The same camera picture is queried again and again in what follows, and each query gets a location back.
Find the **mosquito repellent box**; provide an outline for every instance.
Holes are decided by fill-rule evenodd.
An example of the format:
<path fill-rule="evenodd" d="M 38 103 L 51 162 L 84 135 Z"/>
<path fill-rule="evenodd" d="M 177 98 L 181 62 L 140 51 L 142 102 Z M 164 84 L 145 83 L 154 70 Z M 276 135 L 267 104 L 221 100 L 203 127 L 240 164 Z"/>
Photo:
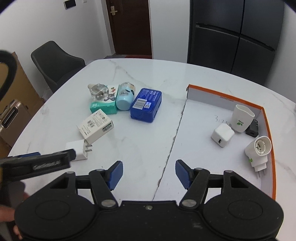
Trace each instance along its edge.
<path fill-rule="evenodd" d="M 161 100 L 161 91 L 145 88 L 141 89 L 131 105 L 131 118 L 145 122 L 152 122 L 161 104 Z"/>
<path fill-rule="evenodd" d="M 112 120 L 100 109 L 77 126 L 83 138 L 92 144 L 114 128 Z"/>
<path fill-rule="evenodd" d="M 101 109 L 107 115 L 117 113 L 115 101 L 119 85 L 108 85 L 107 87 L 109 89 L 109 95 L 102 101 L 94 101 L 91 103 L 89 109 L 92 113 L 96 112 L 98 109 Z"/>

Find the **barcode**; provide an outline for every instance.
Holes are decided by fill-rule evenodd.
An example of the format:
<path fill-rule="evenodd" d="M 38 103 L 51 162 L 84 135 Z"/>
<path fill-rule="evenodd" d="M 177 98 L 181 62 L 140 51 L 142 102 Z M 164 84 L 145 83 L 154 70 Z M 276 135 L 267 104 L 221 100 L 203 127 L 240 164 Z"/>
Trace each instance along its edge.
<path fill-rule="evenodd" d="M 133 108 L 142 110 L 146 104 L 147 100 L 144 99 L 137 99 L 135 104 L 133 105 Z"/>
<path fill-rule="evenodd" d="M 92 121 L 92 120 L 89 120 L 87 123 L 89 124 L 89 126 L 90 126 L 91 128 L 93 128 L 93 127 L 94 127 L 94 123 L 93 123 L 93 121 Z"/>
<path fill-rule="evenodd" d="M 149 109 L 149 108 L 150 108 L 150 105 L 151 105 L 151 102 L 146 102 L 146 104 L 145 104 L 144 108 L 147 108 L 147 109 Z"/>
<path fill-rule="evenodd" d="M 103 128 L 103 132 L 109 130 L 111 127 L 112 127 L 112 123 L 110 123 L 108 126 L 105 126 L 105 127 Z"/>

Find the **white cup-shaped device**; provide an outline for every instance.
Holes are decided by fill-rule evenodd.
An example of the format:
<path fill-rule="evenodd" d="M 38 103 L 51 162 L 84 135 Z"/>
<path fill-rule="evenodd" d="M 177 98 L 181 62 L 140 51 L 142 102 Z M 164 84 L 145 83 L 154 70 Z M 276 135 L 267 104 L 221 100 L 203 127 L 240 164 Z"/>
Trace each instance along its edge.
<path fill-rule="evenodd" d="M 252 141 L 244 150 L 248 156 L 251 166 L 255 171 L 261 171 L 266 168 L 268 161 L 267 155 L 271 151 L 271 141 L 267 136 L 262 136 Z"/>
<path fill-rule="evenodd" d="M 237 132 L 245 131 L 252 123 L 255 114 L 246 106 L 237 104 L 231 117 L 231 128 Z"/>

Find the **floor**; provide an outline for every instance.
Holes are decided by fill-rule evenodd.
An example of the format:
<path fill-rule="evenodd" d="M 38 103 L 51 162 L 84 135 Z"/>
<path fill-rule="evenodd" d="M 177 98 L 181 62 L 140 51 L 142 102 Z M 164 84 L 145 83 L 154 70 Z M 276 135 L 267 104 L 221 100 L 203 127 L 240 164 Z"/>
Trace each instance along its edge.
<path fill-rule="evenodd" d="M 109 55 L 105 58 L 149 58 L 152 59 L 151 55 L 121 55 L 121 54 L 113 54 Z"/>

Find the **usb charger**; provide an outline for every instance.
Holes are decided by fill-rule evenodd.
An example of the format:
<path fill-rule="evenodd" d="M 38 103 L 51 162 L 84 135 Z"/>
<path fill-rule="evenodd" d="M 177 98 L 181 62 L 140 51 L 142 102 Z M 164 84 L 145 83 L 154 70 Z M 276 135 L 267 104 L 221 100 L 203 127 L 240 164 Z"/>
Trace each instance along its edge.
<path fill-rule="evenodd" d="M 246 134 L 252 137 L 257 137 L 259 135 L 257 120 L 254 119 L 252 123 L 248 126 L 248 128 L 246 129 Z"/>
<path fill-rule="evenodd" d="M 90 147 L 92 147 L 92 145 L 88 144 L 86 140 L 79 140 L 68 142 L 65 149 L 74 149 L 76 152 L 76 158 L 74 161 L 80 161 L 88 158 L 88 153 L 92 151 L 92 149 L 89 149 Z"/>
<path fill-rule="evenodd" d="M 234 131 L 225 123 L 219 125 L 214 131 L 211 138 L 220 146 L 225 147 L 233 137 Z"/>

